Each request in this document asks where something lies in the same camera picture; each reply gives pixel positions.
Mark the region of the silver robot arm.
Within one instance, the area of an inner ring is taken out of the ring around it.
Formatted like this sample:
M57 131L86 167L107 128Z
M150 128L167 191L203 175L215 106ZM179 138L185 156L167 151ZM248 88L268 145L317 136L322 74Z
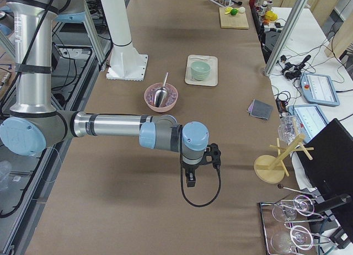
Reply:
M137 136L140 145L180 154L181 182L196 183L198 166L221 166L221 152L210 144L207 127L180 125L171 115L87 114L57 110L51 104L52 22L82 22L84 0L6 0L14 13L16 101L1 124L1 140L28 156L58 142L85 135Z

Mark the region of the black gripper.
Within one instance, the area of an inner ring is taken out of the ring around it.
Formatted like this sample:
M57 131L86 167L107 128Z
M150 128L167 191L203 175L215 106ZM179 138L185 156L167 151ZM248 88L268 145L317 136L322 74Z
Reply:
M221 168L221 151L216 143L207 145L202 155L202 158L196 164L187 163L186 159L181 159L181 167L186 170L186 185L188 188L192 188L196 184L195 170L199 166L205 166L212 164L213 168L220 172Z

